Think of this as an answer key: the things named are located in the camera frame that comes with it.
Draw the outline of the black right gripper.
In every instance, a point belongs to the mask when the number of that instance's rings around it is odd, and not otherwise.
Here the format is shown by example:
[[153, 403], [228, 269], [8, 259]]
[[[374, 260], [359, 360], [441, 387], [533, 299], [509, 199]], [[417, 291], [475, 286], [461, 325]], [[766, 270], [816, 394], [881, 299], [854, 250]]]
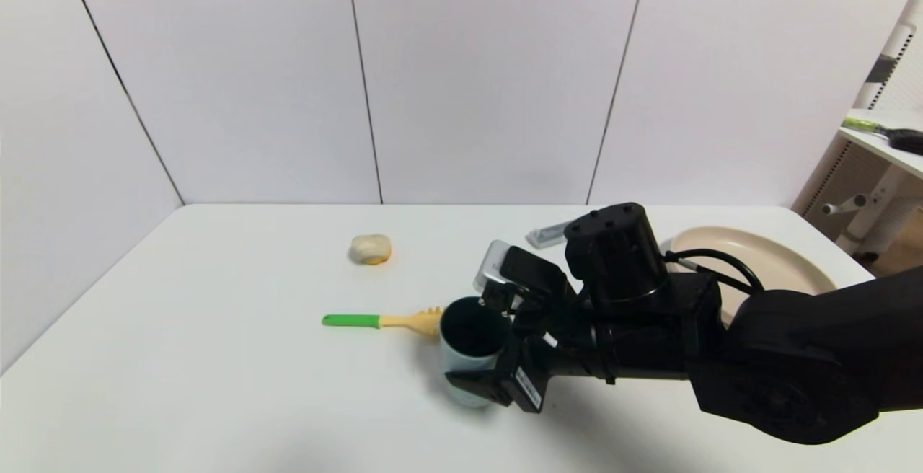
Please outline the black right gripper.
[[[478, 305], [505, 319], [515, 318], [515, 298], [480, 298]], [[576, 321], [540, 332], [505, 321], [505, 340], [492, 370], [453, 370], [444, 376], [468, 404], [518, 405], [540, 413], [550, 381], [558, 376], [598, 378], [596, 330]]]

